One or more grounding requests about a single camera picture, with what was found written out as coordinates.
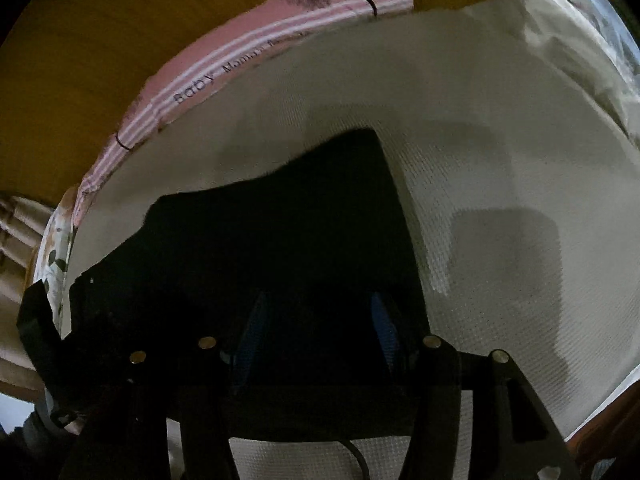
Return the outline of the white floral blanket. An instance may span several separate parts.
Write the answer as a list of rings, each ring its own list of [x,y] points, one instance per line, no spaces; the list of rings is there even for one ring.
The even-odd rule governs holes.
[[[604,40],[628,90],[626,115],[639,129],[639,20],[623,0],[566,0]]]

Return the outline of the pink striped baby pillow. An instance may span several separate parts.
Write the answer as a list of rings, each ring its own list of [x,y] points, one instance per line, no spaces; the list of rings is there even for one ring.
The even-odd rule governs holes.
[[[82,178],[73,226],[130,153],[233,78],[310,35],[412,9],[413,0],[267,0],[211,30],[146,81]]]

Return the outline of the beige textured bed sheet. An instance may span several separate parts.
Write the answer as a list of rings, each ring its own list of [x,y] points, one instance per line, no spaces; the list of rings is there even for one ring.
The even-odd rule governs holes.
[[[63,472],[167,479],[576,479],[566,447],[639,359],[639,129],[629,88],[558,0],[369,18],[235,77],[137,148],[77,227],[54,388],[85,421]],[[270,174],[334,136],[381,142],[428,330],[410,434],[262,440],[116,399],[68,342],[70,288],[165,195]]]

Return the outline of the wooden headboard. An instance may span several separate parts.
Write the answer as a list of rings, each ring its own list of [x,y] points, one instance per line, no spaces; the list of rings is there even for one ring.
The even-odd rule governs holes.
[[[1,189],[54,205],[145,81],[266,0],[32,0],[1,46]]]

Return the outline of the black pants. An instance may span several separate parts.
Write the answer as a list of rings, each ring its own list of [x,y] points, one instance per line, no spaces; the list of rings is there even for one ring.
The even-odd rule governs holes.
[[[397,332],[382,358],[381,299]],[[343,132],[252,180],[159,198],[70,288],[68,342],[118,400],[262,440],[410,434],[428,330],[378,136]]]

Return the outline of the floral patterned pillow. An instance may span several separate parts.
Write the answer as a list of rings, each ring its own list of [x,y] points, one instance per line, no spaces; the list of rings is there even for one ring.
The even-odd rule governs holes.
[[[42,281],[46,290],[54,326],[59,332],[62,330],[63,292],[74,237],[73,213],[77,191],[77,185],[71,186],[52,212],[44,228],[32,271],[32,280]]]

